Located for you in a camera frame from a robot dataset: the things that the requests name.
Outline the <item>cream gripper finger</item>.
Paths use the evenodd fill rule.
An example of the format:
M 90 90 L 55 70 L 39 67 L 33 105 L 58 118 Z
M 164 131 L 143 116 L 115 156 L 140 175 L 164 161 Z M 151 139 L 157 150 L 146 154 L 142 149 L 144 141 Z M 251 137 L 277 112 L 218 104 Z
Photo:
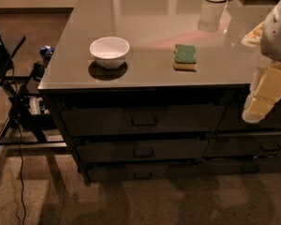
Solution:
M 281 99 L 281 62 L 272 61 L 267 67 L 258 67 L 253 73 L 249 91 L 242 118 L 246 123 L 256 124 Z

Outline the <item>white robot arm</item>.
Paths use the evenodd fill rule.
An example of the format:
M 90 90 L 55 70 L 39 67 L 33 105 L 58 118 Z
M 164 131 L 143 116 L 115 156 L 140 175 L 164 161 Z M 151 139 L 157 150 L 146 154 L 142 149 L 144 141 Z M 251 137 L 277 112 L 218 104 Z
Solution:
M 243 120 L 256 124 L 281 99 L 281 0 L 263 22 L 244 36 L 242 44 L 260 46 L 261 54 L 271 59 L 267 67 L 258 67 L 254 71 L 250 94 L 244 104 Z

